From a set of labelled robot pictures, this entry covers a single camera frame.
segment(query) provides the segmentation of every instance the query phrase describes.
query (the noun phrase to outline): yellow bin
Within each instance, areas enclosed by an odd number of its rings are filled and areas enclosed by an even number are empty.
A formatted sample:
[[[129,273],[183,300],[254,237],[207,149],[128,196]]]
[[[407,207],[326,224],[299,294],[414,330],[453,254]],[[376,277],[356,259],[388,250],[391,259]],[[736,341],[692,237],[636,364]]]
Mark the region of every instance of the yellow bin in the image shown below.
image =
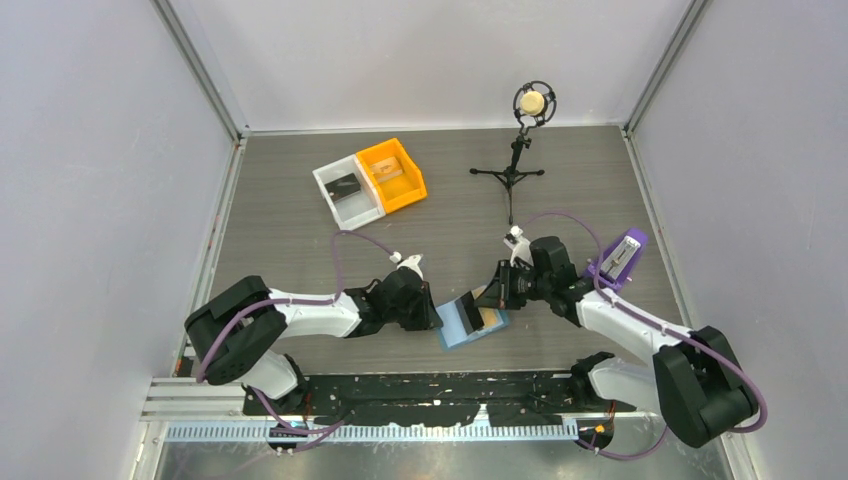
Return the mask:
[[[386,213],[427,198],[421,170],[397,138],[356,152],[356,158],[377,188]]]

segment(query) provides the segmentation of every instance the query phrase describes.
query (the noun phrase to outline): white bin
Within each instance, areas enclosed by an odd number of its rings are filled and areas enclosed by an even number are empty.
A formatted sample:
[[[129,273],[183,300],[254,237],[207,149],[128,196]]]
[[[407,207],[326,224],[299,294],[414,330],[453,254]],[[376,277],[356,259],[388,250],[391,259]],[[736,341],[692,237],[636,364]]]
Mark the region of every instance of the white bin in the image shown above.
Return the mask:
[[[351,173],[356,175],[357,180],[359,180],[361,190],[334,202],[324,185]],[[327,201],[327,205],[333,213],[333,218],[340,229],[356,230],[386,216],[383,205],[380,203],[380,197],[377,195],[377,189],[374,188],[370,178],[365,174],[365,170],[363,170],[356,155],[350,155],[315,169],[312,171],[312,175],[318,182],[321,195]]]

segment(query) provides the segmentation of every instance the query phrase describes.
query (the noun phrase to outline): purple holder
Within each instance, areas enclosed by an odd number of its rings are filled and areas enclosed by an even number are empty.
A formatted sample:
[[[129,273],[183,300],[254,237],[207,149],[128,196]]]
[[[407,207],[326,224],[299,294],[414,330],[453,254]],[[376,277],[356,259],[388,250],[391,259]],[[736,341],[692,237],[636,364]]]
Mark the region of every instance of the purple holder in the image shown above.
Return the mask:
[[[633,240],[639,242],[639,248],[636,250],[636,253],[630,258],[627,264],[622,268],[621,272],[618,273],[616,277],[611,277],[607,274],[607,272],[601,271],[600,275],[600,283],[611,288],[614,292],[618,293],[619,290],[624,288],[625,282],[630,278],[630,272],[633,270],[633,267],[636,266],[636,263],[639,262],[639,259],[642,258],[642,253],[645,251],[645,245],[648,244],[648,234],[639,230],[638,228],[631,228],[626,232],[622,233],[614,242],[610,244],[609,247],[604,250],[604,258],[609,258],[610,255],[615,251],[615,249],[619,246],[621,242],[624,241],[625,237],[630,237]],[[586,271],[583,272],[584,277],[592,278],[595,276],[595,270],[599,268],[598,259],[592,260],[589,263],[589,266],[586,267]]]

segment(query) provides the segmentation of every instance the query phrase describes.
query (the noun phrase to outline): wire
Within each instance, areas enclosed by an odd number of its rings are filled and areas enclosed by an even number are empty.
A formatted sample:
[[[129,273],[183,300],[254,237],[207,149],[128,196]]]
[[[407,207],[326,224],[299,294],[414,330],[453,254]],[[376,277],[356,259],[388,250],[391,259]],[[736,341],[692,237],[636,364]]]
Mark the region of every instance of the wire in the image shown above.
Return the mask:
[[[613,460],[621,460],[621,461],[624,461],[624,462],[629,462],[629,461],[632,461],[632,460],[639,460],[640,458],[645,458],[648,455],[651,455],[654,452],[656,452],[657,449],[660,448],[660,446],[663,444],[663,442],[665,442],[665,438],[666,438],[667,435],[668,435],[668,426],[666,425],[666,427],[663,428],[662,435],[660,435],[660,438],[657,439],[657,443],[655,443],[653,447],[645,450],[642,453],[636,453],[634,455],[625,455],[625,454],[621,454],[621,453],[608,452],[606,450],[598,449],[597,447],[595,447],[595,438],[596,438],[595,435],[592,435],[592,442],[591,443],[589,443],[586,440],[583,440],[581,438],[577,439],[577,443],[579,443],[580,446],[582,446],[584,448],[588,448],[589,450],[595,450],[596,453],[598,455],[602,456],[602,457],[611,458]]]
[[[595,231],[592,230],[591,227],[589,227],[588,224],[586,224],[583,220],[579,219],[578,217],[571,215],[570,213],[566,213],[566,212],[544,212],[544,213],[540,213],[538,215],[534,215],[533,217],[530,217],[530,219],[527,220],[526,222],[524,222],[522,225],[529,225],[529,224],[533,223],[534,221],[538,220],[539,218],[548,217],[548,216],[570,218],[571,220],[574,220],[575,222],[577,222],[581,227],[583,227],[583,229],[586,230],[589,233],[589,235],[592,236],[592,239],[595,241],[595,245],[598,248],[598,265],[603,263],[603,261],[604,261],[604,250],[603,250],[603,246],[601,245],[600,238],[595,233]],[[659,331],[663,331],[662,325],[655,322],[654,320],[651,320],[650,318],[642,315],[641,313],[633,310],[632,308],[628,307],[627,305],[625,305],[621,302],[613,302],[612,297],[609,296],[604,291],[603,287],[601,287],[600,276],[601,276],[601,269],[596,268],[595,273],[592,277],[592,282],[595,286],[595,291],[598,292],[598,294],[601,296],[601,298],[603,298],[605,301],[609,302],[610,305],[612,305],[613,308],[620,309],[624,313],[630,315],[633,319],[635,319],[635,320],[637,320],[637,321],[639,321],[639,322],[641,322],[645,325],[648,325],[651,328],[654,328],[654,329],[659,330]],[[751,433],[751,432],[755,432],[755,431],[759,430],[760,428],[763,427],[763,425],[765,425],[766,420],[768,419],[768,406],[766,405],[766,399],[763,397],[763,393],[760,391],[760,389],[756,386],[756,384],[754,384],[754,381],[751,379],[751,377],[749,377],[745,372],[743,372],[742,369],[739,368],[736,364],[734,364],[733,362],[731,362],[730,360],[725,358],[724,355],[721,355],[720,353],[718,353],[715,350],[709,348],[708,346],[702,344],[701,342],[698,342],[697,340],[693,340],[693,339],[689,338],[688,336],[683,335],[682,333],[678,333],[674,330],[665,330],[665,333],[668,334],[668,335],[671,335],[673,338],[680,340],[681,342],[683,342],[687,345],[690,345],[690,346],[697,348],[700,351],[706,353],[707,355],[712,357],[715,361],[720,363],[723,367],[725,367],[728,370],[730,370],[731,372],[733,372],[734,375],[739,377],[742,380],[742,382],[744,382],[748,386],[748,388],[751,389],[751,392],[754,394],[754,398],[757,399],[757,403],[759,403],[759,405],[760,405],[760,414],[757,417],[757,420],[754,423],[752,423],[751,425],[747,425],[747,426],[744,426],[744,427],[731,428],[729,430],[730,432],[733,432],[733,433]],[[660,446],[660,444],[662,444],[662,442],[665,440],[665,436],[666,436],[667,433],[668,433],[668,426],[666,426],[666,430],[663,432],[663,435],[657,441],[657,444],[654,445],[653,447],[651,447],[650,449],[646,450],[643,453],[647,453],[648,455],[653,453],[654,450],[656,450]],[[617,460],[636,460],[636,459],[639,459],[639,458],[644,458],[644,456],[645,456],[645,455],[642,455],[642,454],[620,455],[620,454],[613,454],[612,452],[605,452],[605,453],[608,453],[609,455],[604,455],[604,456],[608,456],[609,458],[615,458]]]
[[[338,299],[342,296],[342,292],[344,290],[344,275],[342,273],[342,265],[341,259],[339,257],[338,247],[336,246],[336,238],[342,235],[352,235],[354,237],[359,237],[364,240],[368,240],[369,242],[381,248],[389,255],[395,253],[394,250],[390,249],[389,247],[381,243],[379,240],[369,237],[368,235],[356,233],[350,230],[339,230],[338,232],[334,233],[333,236],[330,238],[330,250],[333,256],[333,268],[336,272],[336,293],[333,295],[333,298],[327,300],[311,300],[305,298],[276,298],[262,300],[242,309],[241,311],[235,314],[235,316],[227,323],[227,325],[224,326],[224,328],[218,334],[218,337],[215,339],[214,342],[212,342],[212,345],[209,347],[209,350],[206,352],[206,355],[204,355],[203,360],[200,363],[200,367],[197,371],[197,383],[202,383],[206,379],[206,369],[209,368],[209,364],[212,362],[212,359],[215,358],[215,354],[218,353],[218,349],[221,348],[221,345],[224,343],[224,340],[226,340],[227,335],[229,335],[230,331],[232,331],[232,329],[235,328],[235,326],[238,325],[239,322],[244,320],[248,315],[255,312],[256,310],[271,305],[332,305],[333,303],[338,301]],[[319,443],[321,443],[321,441],[332,435],[333,432],[335,432],[336,430],[338,430],[339,427],[344,425],[343,421],[339,421],[333,425],[330,425],[329,427],[312,430],[295,428],[290,423],[283,420],[277,414],[277,412],[274,411],[274,409],[271,407],[271,403],[268,400],[268,397],[266,397],[261,390],[253,388],[253,391],[256,394],[256,398],[259,399],[259,402],[262,403],[262,405],[265,407],[265,410],[267,410],[268,413],[272,417],[274,417],[275,420],[277,420],[277,422],[283,427],[283,430],[285,430],[287,433],[294,435],[315,435],[319,433],[322,434],[315,440],[295,448],[294,450],[292,450],[293,453],[303,452],[305,450],[315,448],[316,446],[318,446]]]

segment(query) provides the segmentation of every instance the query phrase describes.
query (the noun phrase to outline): gray table surface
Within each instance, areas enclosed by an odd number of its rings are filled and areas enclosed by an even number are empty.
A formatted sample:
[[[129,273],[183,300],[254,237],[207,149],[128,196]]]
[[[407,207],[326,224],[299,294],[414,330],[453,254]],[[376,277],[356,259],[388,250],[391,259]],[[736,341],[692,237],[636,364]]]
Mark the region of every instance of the gray table surface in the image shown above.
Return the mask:
[[[503,169],[515,134],[489,129],[250,138],[212,294],[251,274],[287,292],[332,293],[330,236],[337,226],[312,170],[393,136],[421,168],[429,197],[359,231],[405,255],[423,253],[436,305],[488,283],[497,261],[509,253],[502,243],[506,194],[494,178],[472,176],[468,169]],[[651,232],[616,127],[543,128],[532,138],[519,168],[547,173],[516,187],[518,223],[565,210],[587,221],[605,242],[633,226]],[[541,219],[526,232],[530,238],[558,235],[580,268],[595,255],[589,235],[568,220]],[[346,286],[364,286],[393,268],[367,242],[343,238],[340,244]],[[622,296],[680,321],[656,243],[648,246]],[[274,350],[292,355],[307,374],[566,369],[599,350],[632,358],[604,337],[554,316],[546,305],[531,304],[510,316],[507,329],[448,353],[434,332],[407,333],[396,325],[359,339],[285,339]]]

